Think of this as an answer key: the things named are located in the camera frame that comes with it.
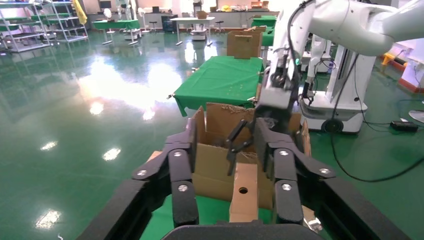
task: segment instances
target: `green table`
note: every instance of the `green table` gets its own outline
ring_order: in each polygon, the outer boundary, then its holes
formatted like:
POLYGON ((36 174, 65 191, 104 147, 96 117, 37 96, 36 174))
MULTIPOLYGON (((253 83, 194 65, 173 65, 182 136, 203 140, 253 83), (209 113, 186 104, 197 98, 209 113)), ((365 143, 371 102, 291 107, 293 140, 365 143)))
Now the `green table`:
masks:
POLYGON ((256 96, 263 70, 262 59, 236 59, 213 56, 175 91, 174 98, 183 117, 185 108, 206 109, 206 103, 231 104, 252 108, 248 100, 256 96))
POLYGON ((258 18, 253 18, 252 27, 257 26, 267 26, 267 27, 274 27, 277 22, 276 16, 269 16, 269 15, 263 15, 258 18))
POLYGON ((140 23, 138 20, 119 20, 111 21, 107 20, 94 21, 92 22, 93 26, 96 29, 105 30, 105 29, 139 29, 140 23))

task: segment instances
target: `box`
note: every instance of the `box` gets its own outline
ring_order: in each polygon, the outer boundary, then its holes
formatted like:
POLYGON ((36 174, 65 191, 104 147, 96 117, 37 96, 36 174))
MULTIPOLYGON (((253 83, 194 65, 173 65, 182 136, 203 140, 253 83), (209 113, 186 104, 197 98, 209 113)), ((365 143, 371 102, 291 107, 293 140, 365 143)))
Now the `box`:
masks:
POLYGON ((258 58, 261 56, 261 46, 261 31, 230 31, 227 36, 226 54, 240 59, 258 58))
POLYGON ((198 19, 206 19, 208 17, 208 13, 205 11, 197 11, 196 15, 198 19))
MULTIPOLYGON (((203 107, 193 116, 197 125, 196 162, 192 174, 195 192, 199 196, 231 202, 230 222, 251 222, 258 219, 258 207, 272 209, 274 184, 262 171, 253 146, 237 154, 235 173, 227 176, 230 163, 225 140, 240 120, 251 121, 255 110, 219 103, 207 103, 206 107, 206 118, 203 107)), ((289 129, 297 132, 300 120, 300 113, 293 113, 289 129)), ((306 140, 304 148, 308 148, 310 153, 307 127, 302 129, 302 135, 306 140)), ((250 132, 243 129, 235 144, 244 142, 250 136, 250 132)), ((156 151, 150 158, 158 154, 160 152, 156 151)))

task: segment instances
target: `yellow cloth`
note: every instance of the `yellow cloth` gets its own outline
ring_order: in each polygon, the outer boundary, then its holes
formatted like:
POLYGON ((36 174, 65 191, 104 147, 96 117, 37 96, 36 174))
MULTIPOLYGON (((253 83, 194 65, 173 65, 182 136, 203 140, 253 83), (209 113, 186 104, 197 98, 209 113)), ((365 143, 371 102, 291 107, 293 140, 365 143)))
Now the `yellow cloth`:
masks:
POLYGON ((75 8, 76 16, 79 19, 79 23, 82 24, 82 25, 86 24, 87 23, 87 16, 84 13, 83 8, 81 7, 78 0, 72 0, 72 4, 73 4, 73 7, 75 8))

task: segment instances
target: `wheel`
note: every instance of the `wheel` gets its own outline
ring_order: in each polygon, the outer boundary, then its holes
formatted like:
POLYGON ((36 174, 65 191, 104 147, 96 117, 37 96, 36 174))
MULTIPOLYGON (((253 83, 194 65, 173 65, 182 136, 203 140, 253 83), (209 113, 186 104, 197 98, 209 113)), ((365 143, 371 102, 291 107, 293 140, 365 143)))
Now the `wheel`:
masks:
POLYGON ((321 130, 327 133, 340 133, 343 127, 342 121, 338 119, 329 119, 322 124, 321 130))

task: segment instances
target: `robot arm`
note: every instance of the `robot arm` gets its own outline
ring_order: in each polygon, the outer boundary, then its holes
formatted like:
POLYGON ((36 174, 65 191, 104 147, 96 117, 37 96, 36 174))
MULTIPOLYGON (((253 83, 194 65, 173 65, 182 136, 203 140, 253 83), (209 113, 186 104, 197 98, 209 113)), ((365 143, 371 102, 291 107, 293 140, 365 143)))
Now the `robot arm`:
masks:
POLYGON ((290 1, 277 18, 274 53, 269 72, 265 72, 258 106, 272 111, 291 110, 301 80, 295 65, 303 55, 309 32, 358 54, 378 56, 395 42, 424 38, 423 10, 424 0, 412 0, 399 9, 353 0, 290 1))

